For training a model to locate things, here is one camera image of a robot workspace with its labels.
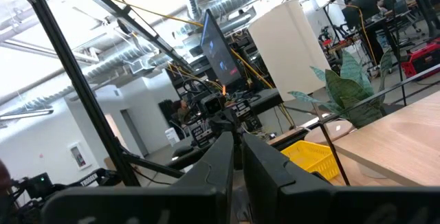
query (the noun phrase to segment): yellow crate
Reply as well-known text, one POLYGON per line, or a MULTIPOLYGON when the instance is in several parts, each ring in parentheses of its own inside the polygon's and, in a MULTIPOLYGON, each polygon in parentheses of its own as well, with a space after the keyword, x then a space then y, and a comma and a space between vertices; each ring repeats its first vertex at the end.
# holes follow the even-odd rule
POLYGON ((328 146, 297 141, 281 152, 297 166, 307 172, 319 172, 326 180, 330 180, 339 174, 335 157, 333 157, 328 146))

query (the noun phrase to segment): ceiling pipe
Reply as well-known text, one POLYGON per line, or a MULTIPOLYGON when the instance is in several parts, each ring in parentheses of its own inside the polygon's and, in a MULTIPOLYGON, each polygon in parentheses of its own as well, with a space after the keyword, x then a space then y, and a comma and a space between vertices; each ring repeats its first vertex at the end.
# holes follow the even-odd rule
POLYGON ((254 8, 249 9, 247 12, 240 14, 237 17, 230 19, 229 21, 225 21, 219 25, 221 32, 224 34, 230 32, 242 25, 248 23, 252 18, 256 16, 256 12, 254 8))
POLYGON ((199 6, 197 5, 197 0, 188 0, 188 2, 189 2, 188 10, 191 11, 192 18, 196 21, 199 21, 201 14, 200 14, 199 6))
POLYGON ((51 74, 45 76, 44 78, 41 78, 40 80, 37 80, 36 82, 33 82, 32 84, 29 84, 29 85, 26 86, 26 87, 20 88, 20 89, 17 90, 17 91, 14 91, 14 92, 12 92, 12 93, 9 93, 9 94, 6 95, 6 96, 3 96, 2 98, 0 98, 0 106, 1 106, 2 104, 5 104, 5 103, 7 103, 7 102, 13 100, 14 98, 16 98, 17 93, 25 93, 25 92, 29 91, 30 89, 33 89, 33 88, 35 88, 35 87, 37 87, 37 86, 43 84, 44 82, 47 82, 48 80, 51 80, 52 78, 55 78, 55 77, 61 75, 61 74, 64 73, 64 72, 65 72, 65 71, 64 71, 64 68, 61 67, 60 69, 58 69, 58 70, 52 72, 51 74))
MULTIPOLYGON (((256 12, 254 8, 249 9, 247 12, 244 12, 243 14, 240 14, 237 17, 234 17, 230 19, 229 21, 223 22, 219 25, 220 30, 225 34, 227 32, 230 32, 238 27, 241 27, 242 25, 245 25, 248 23, 252 18, 256 16, 256 12)), ((152 56, 150 58, 144 59, 143 63, 147 65, 152 66, 158 66, 158 65, 166 65, 167 62, 171 62, 171 58, 167 56, 165 53, 161 53, 155 56, 152 56)))
MULTIPOLYGON (((115 47, 101 53, 99 57, 102 59, 100 63, 82 68, 82 73, 87 81, 93 80, 95 77, 108 73, 112 69, 119 67, 124 62, 131 62, 143 55, 149 50, 147 45, 135 42, 136 38, 130 38, 128 42, 121 42, 115 47)), ((24 109, 38 109, 45 107, 59 98, 65 97, 67 94, 75 91, 71 80, 66 73, 61 74, 47 82, 33 88, 27 93, 21 94, 21 97, 36 96, 25 102, 21 101, 21 97, 16 97, 16 102, 11 101, 11 105, 4 106, 2 114, 14 113, 24 109)))
MULTIPOLYGON (((202 7, 203 10, 210 9, 214 18, 219 18, 221 15, 227 15, 232 11, 238 10, 246 5, 250 5, 259 0, 218 0, 212 3, 208 3, 202 7)), ((199 26, 193 24, 186 24, 179 30, 175 31, 178 35, 186 35, 199 28, 199 26)))
MULTIPOLYGON (((32 54, 37 54, 37 55, 42 55, 42 56, 47 56, 50 58, 57 58, 58 54, 52 50, 52 49, 47 49, 47 48, 43 48, 43 47, 39 47, 36 45, 29 45, 27 43, 24 42, 17 42, 17 41, 5 41, 0 43, 0 46, 4 47, 4 48, 8 48, 8 49, 15 49, 18 50, 20 52, 29 52, 32 54)), ((94 58, 88 55, 84 55, 78 52, 73 52, 75 59, 77 61, 80 61, 82 63, 87 63, 87 64, 91 64, 91 63, 98 63, 99 59, 98 58, 94 58)))

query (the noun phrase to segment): workbench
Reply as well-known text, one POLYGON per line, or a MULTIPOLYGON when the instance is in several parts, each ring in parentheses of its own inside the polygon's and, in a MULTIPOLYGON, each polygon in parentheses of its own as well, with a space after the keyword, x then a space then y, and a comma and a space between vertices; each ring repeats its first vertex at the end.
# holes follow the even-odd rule
POLYGON ((333 142, 404 186, 440 185, 440 91, 333 142))

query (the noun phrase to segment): ceiling duct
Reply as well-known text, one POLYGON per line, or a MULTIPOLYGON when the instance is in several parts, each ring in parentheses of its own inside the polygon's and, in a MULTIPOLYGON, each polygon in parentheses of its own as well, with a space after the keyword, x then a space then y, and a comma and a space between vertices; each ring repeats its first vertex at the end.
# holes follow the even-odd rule
MULTIPOLYGON (((241 27, 242 25, 245 25, 248 23, 252 18, 256 16, 256 12, 254 8, 250 8, 247 12, 244 12, 243 14, 240 14, 237 17, 234 17, 230 19, 229 21, 223 22, 219 25, 220 30, 223 33, 227 33, 232 31, 233 29, 236 29, 238 27, 241 27)), ((192 36, 188 37, 185 41, 186 47, 188 48, 194 48, 200 44, 201 34, 193 34, 192 36)), ((143 60, 144 65, 152 65, 152 66, 158 66, 162 65, 164 63, 172 61, 169 56, 167 56, 165 53, 158 54, 156 56, 152 56, 150 58, 140 58, 139 60, 143 60)))
MULTIPOLYGON (((258 0, 218 0, 202 7, 203 10, 210 9, 214 18, 219 18, 221 15, 227 15, 232 11, 238 10, 246 5, 258 0)), ((199 28, 193 24, 186 24, 176 31, 178 35, 185 35, 199 28)))
MULTIPOLYGON (((128 42, 124 41, 119 43, 115 47, 101 53, 99 57, 102 59, 102 62, 82 68, 82 73, 85 79, 90 81, 99 75, 119 67, 123 62, 130 63, 150 51, 148 45, 139 43, 136 38, 130 38, 128 42)), ((74 87, 71 80, 66 73, 63 73, 21 95, 21 97, 26 97, 38 94, 39 97, 32 98, 26 102, 16 97, 10 101, 12 106, 7 107, 8 103, 4 106, 5 108, 2 113, 16 113, 24 109, 39 109, 73 91, 74 87)))
POLYGON ((197 5, 197 0, 188 0, 188 2, 189 2, 188 10, 190 10, 192 13, 191 18, 193 18, 196 21, 200 20, 200 9, 199 6, 197 5))

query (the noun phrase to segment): green leaf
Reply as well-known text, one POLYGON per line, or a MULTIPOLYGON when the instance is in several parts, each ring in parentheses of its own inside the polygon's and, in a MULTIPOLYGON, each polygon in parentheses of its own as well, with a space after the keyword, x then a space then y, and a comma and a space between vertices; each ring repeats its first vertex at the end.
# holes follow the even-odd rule
POLYGON ((325 73, 321 69, 313 66, 310 66, 310 68, 313 70, 313 72, 315 72, 315 75, 318 77, 318 79, 325 82, 325 73))
POLYGON ((362 78, 361 87, 365 90, 365 92, 367 94, 372 96, 374 94, 374 89, 373 89, 373 86, 371 85, 371 82, 370 82, 368 76, 366 76, 366 74, 364 72, 361 72, 360 74, 361 74, 361 78, 362 78))
MULTIPOLYGON (((393 66, 392 58, 394 53, 391 48, 384 53, 382 59, 380 60, 380 86, 379 91, 383 91, 385 89, 385 78, 389 73, 389 69, 393 66)), ((385 100, 385 95, 379 97, 379 104, 382 104, 385 100)))
POLYGON ((301 101, 304 101, 304 102, 321 104, 321 105, 327 107, 328 110, 330 110, 332 113, 339 114, 343 110, 340 106, 338 106, 334 102, 323 102, 323 101, 317 100, 315 98, 312 98, 312 97, 308 96, 307 94, 299 92, 299 91, 290 91, 289 93, 292 96, 294 96, 297 100, 301 100, 301 101))
MULTIPOLYGON (((358 99, 352 97, 341 97, 341 100, 346 108, 352 107, 359 102, 358 99)), ((368 103, 349 111, 347 115, 350 122, 356 128, 362 128, 382 117, 380 110, 372 107, 368 103)))
POLYGON ((341 78, 354 80, 361 85, 362 68, 359 63, 350 55, 350 53, 343 51, 342 53, 342 66, 341 66, 341 78))
POLYGON ((374 94, 373 86, 371 86, 370 80, 362 71, 362 66, 346 51, 342 53, 341 78, 355 81, 370 96, 374 94))
POLYGON ((325 70, 325 79, 327 81, 327 87, 332 98, 336 104, 340 107, 344 107, 344 103, 341 97, 355 98, 357 100, 363 100, 369 97, 368 93, 355 81, 350 79, 343 79, 339 77, 334 71, 325 70))

